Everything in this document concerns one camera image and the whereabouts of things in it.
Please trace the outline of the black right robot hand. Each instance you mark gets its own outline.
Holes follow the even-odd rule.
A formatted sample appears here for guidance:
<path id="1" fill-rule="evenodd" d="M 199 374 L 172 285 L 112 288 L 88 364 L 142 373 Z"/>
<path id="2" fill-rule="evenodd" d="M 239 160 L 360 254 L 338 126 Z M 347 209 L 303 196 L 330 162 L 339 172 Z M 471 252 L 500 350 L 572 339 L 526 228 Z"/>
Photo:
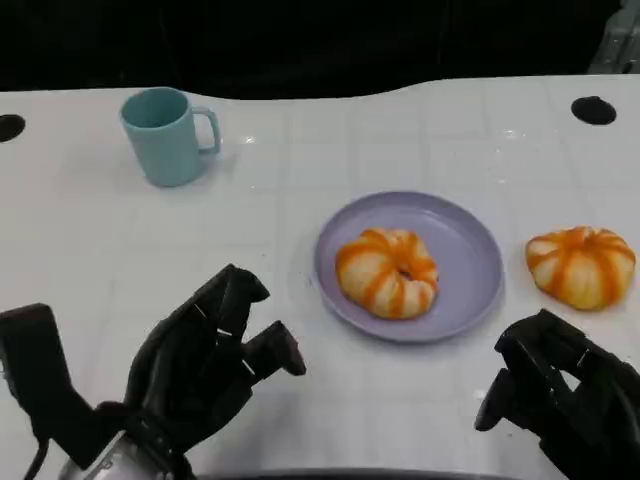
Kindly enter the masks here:
<path id="1" fill-rule="evenodd" d="M 583 331 L 542 309 L 511 324 L 504 359 L 475 419 L 485 432 L 506 419 L 532 432 L 569 479 L 639 476 L 639 374 Z"/>

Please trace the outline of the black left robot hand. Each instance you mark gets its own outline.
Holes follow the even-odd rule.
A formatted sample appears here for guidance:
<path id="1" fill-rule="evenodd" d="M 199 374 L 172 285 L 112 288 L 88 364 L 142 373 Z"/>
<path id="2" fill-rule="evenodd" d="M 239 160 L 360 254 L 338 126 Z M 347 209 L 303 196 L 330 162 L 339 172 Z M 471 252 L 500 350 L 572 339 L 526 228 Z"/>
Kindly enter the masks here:
<path id="1" fill-rule="evenodd" d="M 243 338 L 253 304 L 270 293 L 233 264 L 160 321 L 132 362 L 124 403 L 154 418 L 186 452 L 225 427 L 253 388 L 279 370 L 306 372 L 296 339 L 276 321 Z"/>

